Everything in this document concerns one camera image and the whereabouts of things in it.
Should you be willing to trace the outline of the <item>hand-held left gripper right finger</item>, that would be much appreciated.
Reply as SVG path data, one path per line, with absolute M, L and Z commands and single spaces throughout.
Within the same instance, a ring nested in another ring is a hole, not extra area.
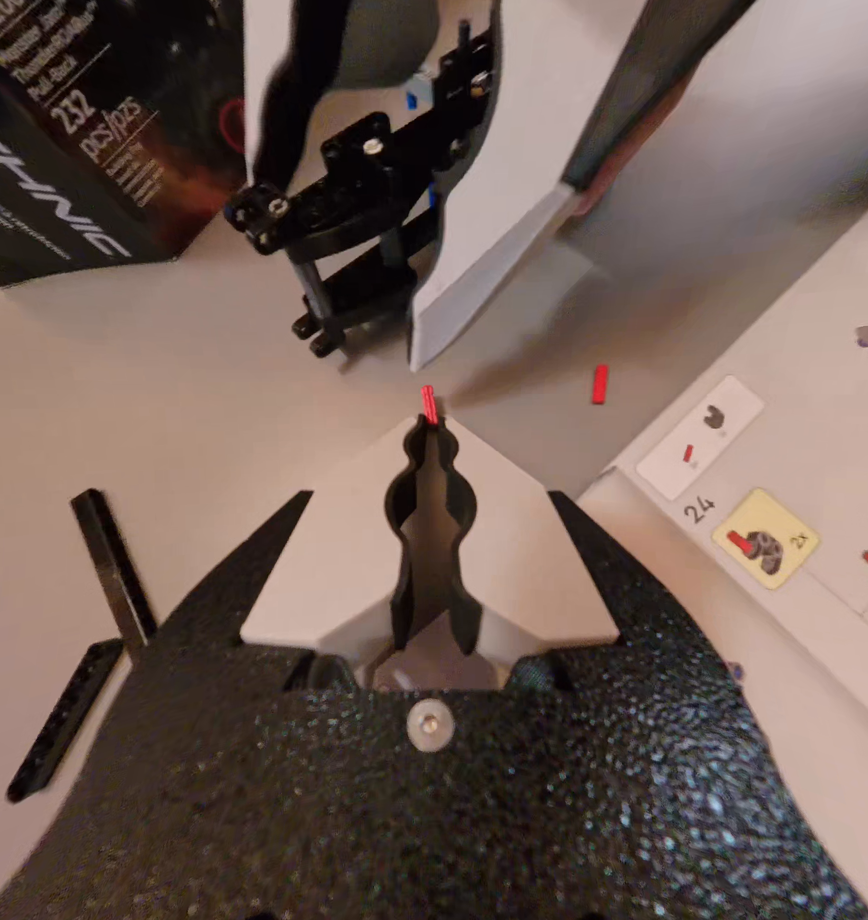
M 460 423 L 444 425 L 447 471 L 472 498 L 457 549 L 463 605 L 451 630 L 464 654 L 535 656 L 619 638 L 607 604 L 547 489 Z

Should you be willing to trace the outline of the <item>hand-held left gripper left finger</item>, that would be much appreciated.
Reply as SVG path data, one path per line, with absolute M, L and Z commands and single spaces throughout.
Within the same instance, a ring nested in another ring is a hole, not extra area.
M 416 418 L 333 467 L 318 482 L 241 628 L 249 645 L 385 650 L 403 557 L 385 511 L 405 471 Z

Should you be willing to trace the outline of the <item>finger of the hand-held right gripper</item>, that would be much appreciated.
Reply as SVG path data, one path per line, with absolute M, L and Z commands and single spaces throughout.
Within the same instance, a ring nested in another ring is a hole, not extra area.
M 496 2 L 497 75 L 471 164 L 439 205 L 436 257 L 412 302 L 420 372 L 474 323 L 578 197 L 563 176 L 647 8 L 639 1 Z
M 289 189 L 313 110 L 340 66 L 350 1 L 245 1 L 245 158 L 252 186 Z

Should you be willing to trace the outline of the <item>black toy brick assembly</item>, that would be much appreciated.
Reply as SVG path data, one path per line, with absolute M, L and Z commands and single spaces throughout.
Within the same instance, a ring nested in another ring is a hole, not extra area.
M 374 111 L 326 140 L 325 175 L 288 197 L 268 182 L 235 195 L 229 224 L 263 256 L 284 252 L 304 290 L 293 334 L 320 359 L 348 330 L 404 316 L 418 285 L 410 259 L 440 234 L 436 180 L 471 159 L 495 71 L 494 32 L 462 20 L 440 58 L 430 108 L 392 130 Z

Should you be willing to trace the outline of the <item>person's right hand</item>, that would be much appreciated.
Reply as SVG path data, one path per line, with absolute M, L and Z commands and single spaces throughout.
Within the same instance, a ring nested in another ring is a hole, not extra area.
M 571 213 L 572 217 L 584 217 L 594 210 L 624 168 L 680 104 L 681 99 L 693 81 L 696 71 L 697 68 L 693 68 L 684 78 L 672 86 L 656 106 L 650 109 L 636 123 L 635 127 L 630 129 L 624 135 L 624 138 L 615 145 L 611 154 L 603 160 L 601 167 L 587 189 L 581 194 L 578 205 Z

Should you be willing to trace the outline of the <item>black toy set box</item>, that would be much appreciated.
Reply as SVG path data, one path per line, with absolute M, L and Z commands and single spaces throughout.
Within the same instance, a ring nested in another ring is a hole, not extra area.
M 0 1 L 0 288 L 180 256 L 246 178 L 243 2 Z

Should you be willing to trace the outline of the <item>black toy beam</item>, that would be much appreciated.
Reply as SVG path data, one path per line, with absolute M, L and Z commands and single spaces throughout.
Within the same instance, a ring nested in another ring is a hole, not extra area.
M 125 648 L 121 638 L 90 645 L 6 790 L 18 804 L 49 786 Z

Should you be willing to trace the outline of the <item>open instruction booklet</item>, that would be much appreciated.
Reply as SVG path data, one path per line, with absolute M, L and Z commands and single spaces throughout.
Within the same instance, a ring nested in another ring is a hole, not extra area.
M 868 211 L 578 505 L 727 661 L 868 906 Z

